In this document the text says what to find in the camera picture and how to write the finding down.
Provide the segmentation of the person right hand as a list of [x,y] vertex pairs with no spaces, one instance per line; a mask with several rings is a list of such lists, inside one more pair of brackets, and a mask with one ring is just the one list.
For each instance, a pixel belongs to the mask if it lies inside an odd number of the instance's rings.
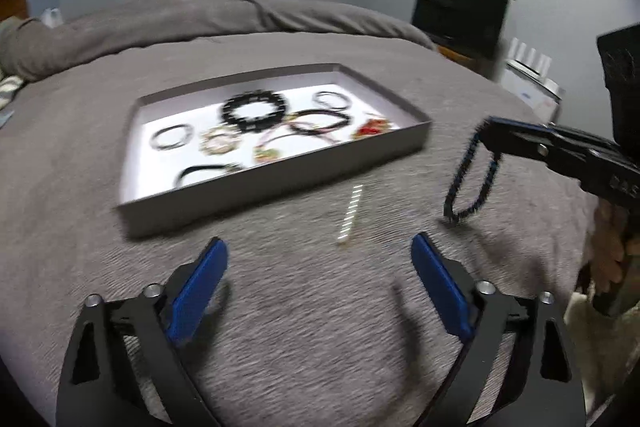
[[639,302],[639,213],[600,199],[593,213],[593,308],[618,317]]

